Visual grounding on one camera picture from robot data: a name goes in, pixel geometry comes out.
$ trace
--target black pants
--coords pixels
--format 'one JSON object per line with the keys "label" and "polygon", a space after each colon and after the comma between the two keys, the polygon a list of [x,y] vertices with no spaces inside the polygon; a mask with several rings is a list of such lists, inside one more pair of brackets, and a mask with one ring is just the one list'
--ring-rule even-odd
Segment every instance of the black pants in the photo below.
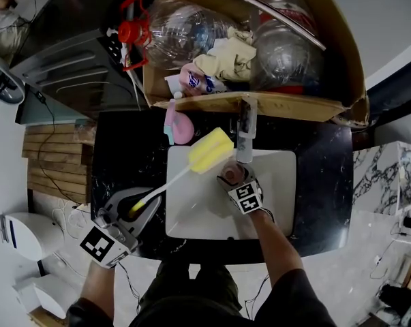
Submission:
{"label": "black pants", "polygon": [[140,299],[140,307],[144,309],[171,296],[200,296],[237,313],[241,310],[239,289],[225,266],[202,264],[194,280],[189,278],[189,266],[184,262],[163,261],[156,278]]}

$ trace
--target sink basin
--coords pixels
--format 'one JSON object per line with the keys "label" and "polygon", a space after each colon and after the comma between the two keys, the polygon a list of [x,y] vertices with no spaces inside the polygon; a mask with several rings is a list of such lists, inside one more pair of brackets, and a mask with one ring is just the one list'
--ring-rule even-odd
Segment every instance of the sink basin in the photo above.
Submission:
{"label": "sink basin", "polygon": [[[189,146],[169,149],[168,181],[186,167],[190,149]],[[293,229],[296,155],[292,151],[254,150],[253,156],[250,166],[263,189],[263,207],[274,214],[275,222],[289,236]],[[190,171],[168,188],[168,236],[207,240],[258,238],[250,218],[236,208],[216,180],[226,161],[204,174]]]}

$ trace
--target yellow sponge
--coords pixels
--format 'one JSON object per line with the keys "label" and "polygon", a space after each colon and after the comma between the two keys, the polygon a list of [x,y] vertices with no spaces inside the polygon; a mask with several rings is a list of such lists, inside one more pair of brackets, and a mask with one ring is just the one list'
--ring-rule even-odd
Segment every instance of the yellow sponge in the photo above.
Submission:
{"label": "yellow sponge", "polygon": [[234,143],[220,127],[192,145],[190,170],[202,174],[232,155]]}

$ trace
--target clear plastic bottle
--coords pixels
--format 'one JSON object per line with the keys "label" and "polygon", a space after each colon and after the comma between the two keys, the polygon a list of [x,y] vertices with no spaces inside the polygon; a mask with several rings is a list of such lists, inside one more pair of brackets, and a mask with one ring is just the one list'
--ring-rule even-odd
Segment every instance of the clear plastic bottle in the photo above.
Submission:
{"label": "clear plastic bottle", "polygon": [[228,37],[229,27],[237,28],[237,24],[193,3],[154,3],[149,11],[150,41],[143,45],[146,58],[158,68],[181,69],[198,55],[207,53],[215,39]]}
{"label": "clear plastic bottle", "polygon": [[[297,21],[314,35],[316,24],[304,0],[262,0]],[[257,9],[251,12],[253,46],[251,89],[278,90],[282,86],[319,86],[324,59],[321,50],[278,20]]]}

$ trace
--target black countertop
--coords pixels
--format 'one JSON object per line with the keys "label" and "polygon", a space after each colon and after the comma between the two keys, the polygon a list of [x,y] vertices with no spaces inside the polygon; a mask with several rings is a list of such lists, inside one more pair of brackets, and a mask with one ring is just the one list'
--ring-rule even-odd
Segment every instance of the black countertop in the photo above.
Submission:
{"label": "black countertop", "polygon": [[[92,172],[92,217],[110,196],[130,187],[159,187],[166,182],[168,139],[165,111],[104,112],[97,127]],[[188,112],[195,136],[190,144],[221,127],[233,141],[235,114]],[[255,149],[290,150],[297,159],[294,229],[289,237],[301,256],[343,247],[352,209],[350,129],[259,116]],[[263,262],[257,240],[191,240],[166,235],[166,193],[154,218],[140,235],[134,255],[162,260],[176,254],[190,263]]]}

